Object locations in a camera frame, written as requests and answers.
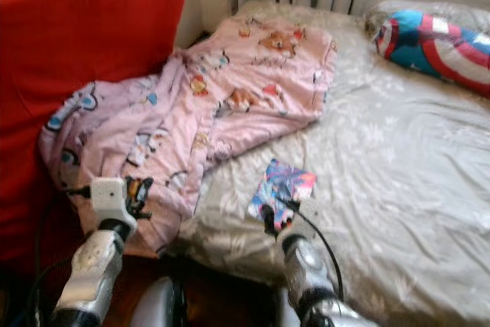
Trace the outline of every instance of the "bed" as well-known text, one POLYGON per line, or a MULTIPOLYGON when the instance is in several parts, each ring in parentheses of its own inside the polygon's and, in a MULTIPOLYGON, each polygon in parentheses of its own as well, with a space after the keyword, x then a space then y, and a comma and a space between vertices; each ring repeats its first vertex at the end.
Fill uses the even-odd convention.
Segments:
POLYGON ((317 174, 318 226, 353 307, 385 325, 488 325, 490 101, 377 56, 362 18, 259 1, 239 13, 327 29, 335 83, 319 122, 205 175, 172 251, 280 282, 273 238, 246 216, 276 158, 317 174))

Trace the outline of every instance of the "captain america pillow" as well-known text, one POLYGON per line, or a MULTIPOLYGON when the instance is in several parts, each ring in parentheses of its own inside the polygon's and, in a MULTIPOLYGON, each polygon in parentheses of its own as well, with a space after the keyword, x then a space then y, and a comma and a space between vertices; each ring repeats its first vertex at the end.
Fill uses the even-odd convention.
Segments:
POLYGON ((421 11, 397 11, 376 36, 397 64, 462 84, 490 98, 490 37, 421 11))

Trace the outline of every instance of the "pink blanket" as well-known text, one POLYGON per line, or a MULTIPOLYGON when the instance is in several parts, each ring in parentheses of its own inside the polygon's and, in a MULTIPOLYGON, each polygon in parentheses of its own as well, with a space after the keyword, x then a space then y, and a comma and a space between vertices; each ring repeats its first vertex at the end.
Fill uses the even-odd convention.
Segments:
MULTIPOLYGON (((40 150, 58 188, 97 176, 153 177, 129 252, 161 252, 192 216, 202 175, 219 161, 307 126, 323 112, 337 46, 282 19, 229 18, 178 51, 159 76, 92 82, 43 128, 40 150)), ((74 199, 85 231, 96 219, 74 199)))

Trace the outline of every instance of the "red sofa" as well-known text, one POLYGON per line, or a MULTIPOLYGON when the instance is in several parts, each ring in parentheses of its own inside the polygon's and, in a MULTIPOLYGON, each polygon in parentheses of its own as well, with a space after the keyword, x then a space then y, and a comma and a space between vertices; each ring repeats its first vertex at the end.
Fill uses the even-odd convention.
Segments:
MULTIPOLYGON (((184 0, 0 0, 0 265, 34 269, 34 236, 55 190, 37 151, 41 127, 91 80, 157 71, 172 52, 184 0)), ((54 208, 43 264, 81 237, 68 203, 54 208)))

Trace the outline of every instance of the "pillow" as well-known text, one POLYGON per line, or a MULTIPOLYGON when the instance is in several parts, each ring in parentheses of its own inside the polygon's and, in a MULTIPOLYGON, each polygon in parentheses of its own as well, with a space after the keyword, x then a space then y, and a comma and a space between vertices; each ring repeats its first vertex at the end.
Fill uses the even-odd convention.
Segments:
POLYGON ((473 31, 490 34, 490 11, 469 5, 448 2, 420 2, 411 0, 385 0, 366 12, 366 31, 372 37, 394 12, 404 9, 422 11, 444 18, 473 31))
POLYGON ((490 37, 421 11, 397 11, 375 38, 378 53, 490 98, 490 37))

